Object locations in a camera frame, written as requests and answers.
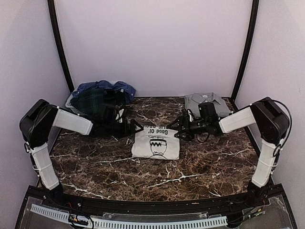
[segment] gray collared shirt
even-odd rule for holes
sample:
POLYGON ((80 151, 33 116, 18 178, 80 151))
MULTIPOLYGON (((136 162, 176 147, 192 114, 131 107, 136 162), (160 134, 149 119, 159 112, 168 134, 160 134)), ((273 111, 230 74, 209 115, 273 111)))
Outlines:
POLYGON ((198 105, 212 102, 219 117, 227 117, 231 111, 225 101, 215 93, 194 93, 184 96, 185 108, 190 109, 195 117, 200 117, 198 105))

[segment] dark green plaid shirt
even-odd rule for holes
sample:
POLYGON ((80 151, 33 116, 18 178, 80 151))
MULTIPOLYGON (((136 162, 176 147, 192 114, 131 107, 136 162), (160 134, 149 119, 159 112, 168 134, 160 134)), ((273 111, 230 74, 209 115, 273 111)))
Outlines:
POLYGON ((71 105, 87 115, 94 115, 99 112, 99 105, 104 102, 105 94, 104 88, 92 88, 72 98, 71 105))

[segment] folded t-shirt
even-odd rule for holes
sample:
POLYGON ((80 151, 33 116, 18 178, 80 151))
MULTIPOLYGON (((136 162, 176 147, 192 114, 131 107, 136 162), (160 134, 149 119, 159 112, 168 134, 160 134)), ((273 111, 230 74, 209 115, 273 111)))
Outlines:
POLYGON ((165 126, 144 126, 144 130, 135 134, 132 146, 133 157, 161 160, 178 160, 179 139, 174 137, 176 130, 165 126))
POLYGON ((198 105, 211 102, 219 117, 227 117, 231 111, 225 101, 215 93, 194 93, 184 96, 185 109, 190 109, 195 117, 200 117, 198 105))

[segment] black frame pole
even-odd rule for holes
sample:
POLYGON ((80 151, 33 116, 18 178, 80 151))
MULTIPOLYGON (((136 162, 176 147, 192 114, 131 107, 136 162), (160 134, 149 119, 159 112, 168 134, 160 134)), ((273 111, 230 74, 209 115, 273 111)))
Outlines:
POLYGON ((257 17, 257 12, 258 12, 258 3, 259 0, 253 0, 252 2, 252 9, 251 9, 251 16, 250 16, 250 22, 249 22, 249 28, 248 28, 248 33, 247 33, 247 38, 246 38, 246 43, 244 45, 244 53, 242 57, 242 61, 239 66, 237 78, 235 81, 234 89, 231 95, 231 100, 235 102, 237 98, 237 94, 240 88, 240 85, 243 80, 244 76, 244 71, 246 69, 250 49, 251 49, 251 43, 253 39, 253 34, 254 34, 254 29, 255 29, 255 23, 256 23, 256 17, 257 17))
POLYGON ((61 61, 62 70, 65 75, 69 91, 73 92, 74 85, 72 82, 72 78, 71 78, 71 75, 69 72, 69 68, 68 68, 68 64, 67 64, 67 60, 66 60, 66 56, 65 56, 65 52, 63 50, 63 46, 62 46, 62 42, 61 42, 61 34, 59 31, 59 27, 58 27, 54 0, 48 0, 48 6, 49 6, 49 13, 50 13, 50 19, 51 19, 51 23, 52 23, 54 38, 55 38, 55 42, 56 42, 56 46, 57 46, 59 59, 61 61))

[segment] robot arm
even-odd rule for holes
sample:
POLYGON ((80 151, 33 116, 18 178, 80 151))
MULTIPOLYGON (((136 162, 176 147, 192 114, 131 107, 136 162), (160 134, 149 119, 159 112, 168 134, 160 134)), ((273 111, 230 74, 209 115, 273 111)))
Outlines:
POLYGON ((93 123, 40 99, 21 119, 20 130, 26 141, 25 149, 30 153, 33 168, 39 173, 43 185, 48 190, 55 190, 60 184, 48 151, 48 137, 52 127, 92 136, 103 136, 105 132, 125 136, 143 130, 135 120, 132 119, 130 123, 123 120, 121 111, 115 113, 114 109, 106 108, 105 116, 110 119, 115 117, 113 122, 106 120, 105 125, 109 127, 93 123))
POLYGON ((190 111, 184 110, 183 116, 169 124, 168 128, 178 130, 176 137, 191 141, 195 134, 208 133, 219 136, 257 124, 261 133, 262 148, 252 184, 258 188, 265 186, 279 156, 275 155, 275 152, 281 147, 289 128, 287 115, 268 97, 223 119, 218 118, 213 103, 202 103, 198 106, 201 118, 194 118, 190 111))

